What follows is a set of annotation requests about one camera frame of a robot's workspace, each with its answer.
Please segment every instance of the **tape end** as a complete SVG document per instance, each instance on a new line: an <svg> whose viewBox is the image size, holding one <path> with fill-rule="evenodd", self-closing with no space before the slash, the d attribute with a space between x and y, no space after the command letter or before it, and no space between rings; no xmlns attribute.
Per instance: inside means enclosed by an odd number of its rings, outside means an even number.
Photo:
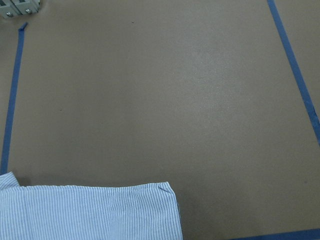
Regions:
<svg viewBox="0 0 320 240"><path fill-rule="evenodd" d="M26 22L19 28L19 31L24 31L27 25L28 25L28 22L26 21Z"/></svg>

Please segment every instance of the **folded shirt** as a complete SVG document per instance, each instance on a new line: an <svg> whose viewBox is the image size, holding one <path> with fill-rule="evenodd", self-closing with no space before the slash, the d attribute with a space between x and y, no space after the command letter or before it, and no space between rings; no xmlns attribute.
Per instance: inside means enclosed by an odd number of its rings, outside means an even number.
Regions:
<svg viewBox="0 0 320 240"><path fill-rule="evenodd" d="M19 186L0 176L1 240L182 240L168 182L129 187Z"/></svg>

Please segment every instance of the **striped shirt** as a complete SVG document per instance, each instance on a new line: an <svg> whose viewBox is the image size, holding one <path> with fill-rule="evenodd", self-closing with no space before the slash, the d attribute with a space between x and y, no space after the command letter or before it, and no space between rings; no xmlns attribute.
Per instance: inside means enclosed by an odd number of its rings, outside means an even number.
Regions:
<svg viewBox="0 0 320 240"><path fill-rule="evenodd" d="M0 176L0 240L182 240L168 182L19 186Z"/></svg>

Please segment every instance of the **metal bracket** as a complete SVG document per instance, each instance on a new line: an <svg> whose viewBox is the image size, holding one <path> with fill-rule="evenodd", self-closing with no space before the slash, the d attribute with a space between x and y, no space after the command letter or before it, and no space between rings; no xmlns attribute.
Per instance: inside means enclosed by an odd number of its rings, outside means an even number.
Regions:
<svg viewBox="0 0 320 240"><path fill-rule="evenodd" d="M0 15L5 19L37 13L40 0L0 0Z"/></svg>

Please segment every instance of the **blue tape line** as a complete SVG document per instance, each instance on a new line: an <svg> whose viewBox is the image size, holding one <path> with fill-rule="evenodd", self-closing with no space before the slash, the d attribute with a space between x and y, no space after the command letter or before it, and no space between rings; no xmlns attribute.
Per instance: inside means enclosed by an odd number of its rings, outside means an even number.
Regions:
<svg viewBox="0 0 320 240"><path fill-rule="evenodd" d="M14 123L14 113L15 113L16 96L17 96L17 89L18 89L18 79L19 79L22 52L23 52L23 48L24 48L25 27L27 26L27 24L28 23L25 22L18 30L18 45L17 45L17 49L16 49L16 54L15 54L8 112L6 115L6 122L5 122L3 147L2 147L2 155L1 155L1 165L0 165L0 175L6 174L8 171L11 132L12 132L12 126Z"/></svg>
<svg viewBox="0 0 320 240"><path fill-rule="evenodd" d="M308 92L306 83L304 81L304 78L301 74L299 65L297 63L294 51L292 50L292 47L290 45L288 36L286 34L286 30L284 28L284 25L282 24L281 18L279 16L276 4L274 0L267 0L271 14L273 16L273 20L274 23L276 25L276 28L278 29L286 56L289 60L296 84L299 87L303 102L304 102L304 106L306 108L306 111L309 115L315 136L317 138L318 143L320 144L320 122L319 122L319 118L317 116L314 104L312 103L310 94Z"/></svg>
<svg viewBox="0 0 320 240"><path fill-rule="evenodd" d="M319 240L320 229L311 229L303 231L293 231L279 234L270 234L263 236L252 236L237 238L231 240Z"/></svg>

